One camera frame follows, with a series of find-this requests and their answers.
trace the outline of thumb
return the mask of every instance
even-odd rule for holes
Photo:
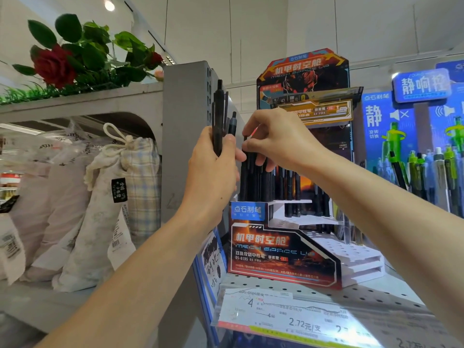
[[[250,138],[243,142],[242,149],[247,152],[259,152],[265,155],[266,146],[266,139]]]
[[[219,160],[231,160],[235,163],[236,140],[232,134],[227,134],[222,140],[222,152]]]

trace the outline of right hand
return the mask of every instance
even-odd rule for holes
[[[266,157],[268,172],[279,165],[299,173],[303,158],[316,158],[316,154],[326,148],[301,122],[298,115],[284,109],[256,110],[243,128],[243,136],[252,138],[244,141],[242,149],[257,152],[256,164],[262,165]]]

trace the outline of left hand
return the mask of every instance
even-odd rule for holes
[[[192,157],[188,161],[188,175],[179,211],[205,223],[210,232],[222,219],[222,212],[236,190],[240,175],[235,160],[243,162],[245,153],[236,147],[232,134],[223,138],[222,153],[217,157],[212,147],[212,128],[201,132]]]

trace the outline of artificial plant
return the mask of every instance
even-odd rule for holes
[[[32,36],[42,46],[30,50],[33,66],[14,64],[23,75],[40,75],[46,88],[29,87],[28,90],[10,88],[0,97],[0,104],[38,100],[128,86],[132,81],[142,81],[159,65],[163,58],[128,31],[111,39],[107,25],[95,22],[81,24],[75,14],[63,14],[55,21],[55,29],[62,37],[58,43],[55,33],[45,24],[28,21]],[[116,59],[114,46],[127,51],[126,59]]]

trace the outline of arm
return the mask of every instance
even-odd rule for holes
[[[270,157],[325,190],[366,233],[427,307],[464,341],[464,220],[324,148],[286,111],[256,111],[245,151]]]
[[[205,128],[189,161],[182,205],[38,348],[139,348],[158,326],[207,234],[221,221],[237,180],[235,138],[221,157]]]

